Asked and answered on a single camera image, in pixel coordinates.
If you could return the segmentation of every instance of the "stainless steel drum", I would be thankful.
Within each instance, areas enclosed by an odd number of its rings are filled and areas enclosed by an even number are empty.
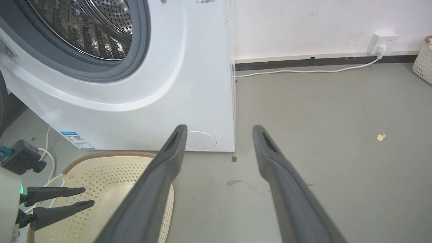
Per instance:
[[[127,0],[27,0],[59,38],[86,55],[122,60],[132,41]]]

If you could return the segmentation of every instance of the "white washing machine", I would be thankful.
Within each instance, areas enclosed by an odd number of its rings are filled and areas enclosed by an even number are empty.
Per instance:
[[[1,0],[0,71],[81,149],[235,150],[226,0]]]

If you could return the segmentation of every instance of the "wire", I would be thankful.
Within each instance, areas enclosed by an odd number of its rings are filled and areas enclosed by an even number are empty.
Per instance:
[[[38,150],[44,152],[43,155],[41,156],[41,158],[39,159],[39,161],[43,160],[44,157],[46,155],[48,155],[51,158],[51,162],[53,163],[53,168],[51,169],[50,176],[48,177],[48,182],[47,182],[47,184],[44,185],[44,187],[48,187],[51,184],[52,181],[57,180],[61,176],[61,175],[58,175],[58,176],[54,177],[56,162],[55,162],[55,159],[52,156],[52,154],[50,152],[48,152],[48,136],[50,134],[50,130],[51,130],[51,126],[48,128],[48,131],[47,131],[47,136],[46,136],[46,139],[45,139],[45,148],[38,148]],[[39,205],[40,205],[40,202],[35,203],[35,205],[33,205],[31,208],[27,209],[25,211],[25,213],[27,214],[27,213],[31,212],[35,207],[38,207]]]
[[[50,130],[51,130],[51,126],[48,127],[48,131],[47,131],[47,136],[45,139],[45,150],[48,150],[48,136],[50,135]],[[46,155],[47,155],[47,153],[44,151],[44,154],[42,155],[41,160],[43,160]]]
[[[365,65],[361,65],[361,66],[355,66],[355,67],[347,67],[347,68],[343,68],[343,69],[339,69],[339,70],[313,70],[313,71],[297,71],[297,70],[278,70],[278,71],[273,71],[273,72],[265,72],[265,73],[254,73],[254,74],[247,74],[247,75],[236,75],[235,77],[251,77],[251,76],[255,76],[255,75],[262,75],[262,74],[278,74],[278,73],[301,73],[301,74],[311,74],[311,73],[338,73],[338,72],[342,72],[342,71],[346,71],[346,70],[350,70],[350,69],[355,69],[355,68],[361,68],[361,67],[366,67],[369,66],[371,64],[374,64],[375,62],[377,62],[378,60],[380,60],[383,57],[383,55],[378,56],[377,59],[375,59],[374,61],[365,64]]]
[[[48,187],[48,186],[51,184],[51,182],[54,181],[54,180],[57,180],[57,179],[61,176],[61,174],[53,178],[54,173],[55,173],[55,167],[56,167],[56,163],[55,163],[55,160],[54,160],[53,156],[51,155],[50,152],[48,152],[48,150],[46,150],[46,149],[44,149],[44,148],[38,148],[38,149],[41,150],[41,151],[43,151],[44,153],[46,153],[46,154],[51,158],[51,161],[52,161],[52,163],[53,163],[53,168],[52,168],[52,170],[51,170],[50,177],[48,177],[48,182],[47,182],[47,184],[44,185],[44,187]],[[31,208],[27,209],[27,210],[25,211],[25,213],[28,214],[28,213],[31,212],[35,207],[39,207],[39,204],[40,204],[40,202],[35,203],[35,205],[33,205]]]
[[[51,170],[50,177],[48,177],[48,182],[49,182],[49,181],[51,181],[51,179],[54,177],[54,173],[55,173],[55,166],[56,166],[56,164],[55,164],[55,160],[54,160],[53,156],[51,155],[51,153],[48,152],[48,150],[46,150],[46,149],[44,149],[44,148],[38,148],[38,149],[44,151],[44,153],[46,153],[46,154],[51,158],[51,162],[53,163],[53,169]]]

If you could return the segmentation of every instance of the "debris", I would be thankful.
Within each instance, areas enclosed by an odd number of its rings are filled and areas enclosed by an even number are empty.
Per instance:
[[[234,185],[234,184],[236,184],[236,183],[239,183],[239,182],[242,182],[242,180],[232,180],[232,181],[227,181],[227,182],[226,182],[226,185],[229,185],[229,186],[232,187],[232,185]]]
[[[383,141],[384,138],[385,138],[385,133],[382,133],[382,135],[381,135],[381,134],[378,134],[377,140],[378,140],[378,141]]]

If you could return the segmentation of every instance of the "power outlet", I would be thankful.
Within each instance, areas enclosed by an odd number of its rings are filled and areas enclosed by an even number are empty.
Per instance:
[[[382,54],[389,54],[396,44],[398,38],[399,36],[395,33],[375,33],[374,36],[372,36],[372,40],[371,43],[369,43],[367,51],[371,55],[377,55],[379,46],[385,45],[385,52]]]

